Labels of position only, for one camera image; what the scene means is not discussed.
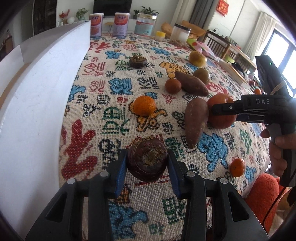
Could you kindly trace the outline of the person's right hand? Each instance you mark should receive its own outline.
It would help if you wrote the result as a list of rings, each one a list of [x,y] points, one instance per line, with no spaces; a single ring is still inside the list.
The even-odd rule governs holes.
[[[287,168],[287,161],[282,156],[282,150],[295,150],[295,133],[276,137],[275,141],[269,143],[269,157],[273,173],[281,177]]]

